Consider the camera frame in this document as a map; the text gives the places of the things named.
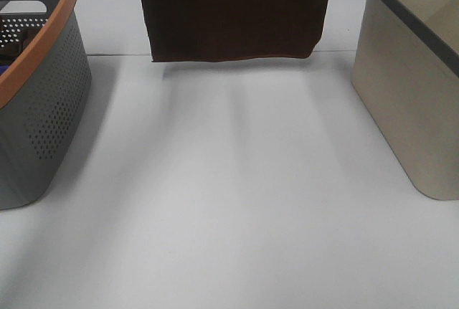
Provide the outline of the blue cloth in basket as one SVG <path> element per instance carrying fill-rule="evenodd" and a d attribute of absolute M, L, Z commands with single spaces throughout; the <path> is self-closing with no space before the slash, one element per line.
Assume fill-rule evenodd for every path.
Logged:
<path fill-rule="evenodd" d="M 0 75 L 2 75 L 6 70 L 9 68 L 8 65 L 1 65 L 0 66 Z"/>

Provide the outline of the beige basket grey rim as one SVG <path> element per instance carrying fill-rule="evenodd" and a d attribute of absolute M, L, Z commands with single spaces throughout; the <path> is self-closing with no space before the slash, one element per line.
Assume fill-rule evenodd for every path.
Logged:
<path fill-rule="evenodd" d="M 458 0 L 366 0 L 351 78 L 413 186 L 458 198 Z"/>

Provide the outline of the dark brown towel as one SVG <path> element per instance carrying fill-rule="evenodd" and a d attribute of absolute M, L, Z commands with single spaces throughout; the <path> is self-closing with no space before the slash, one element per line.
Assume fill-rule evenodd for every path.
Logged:
<path fill-rule="evenodd" d="M 156 62 L 309 57 L 328 0 L 141 0 Z"/>

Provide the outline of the grey perforated basket orange rim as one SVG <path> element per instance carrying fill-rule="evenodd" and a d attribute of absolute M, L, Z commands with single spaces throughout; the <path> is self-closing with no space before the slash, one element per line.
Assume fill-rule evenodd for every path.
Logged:
<path fill-rule="evenodd" d="M 37 34 L 1 75 L 1 208 L 41 198 L 70 147 L 92 75 L 75 15 L 77 0 L 38 1 L 43 12 L 3 13 L 1 48 Z"/>

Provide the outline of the brown cloth in basket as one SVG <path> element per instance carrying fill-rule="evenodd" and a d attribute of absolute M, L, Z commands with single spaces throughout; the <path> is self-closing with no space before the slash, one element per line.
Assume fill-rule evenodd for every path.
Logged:
<path fill-rule="evenodd" d="M 32 42 L 36 34 L 37 30 L 33 28 L 25 29 L 20 32 L 18 39 L 7 43 L 1 48 L 1 60 L 10 61 L 16 59 Z"/>

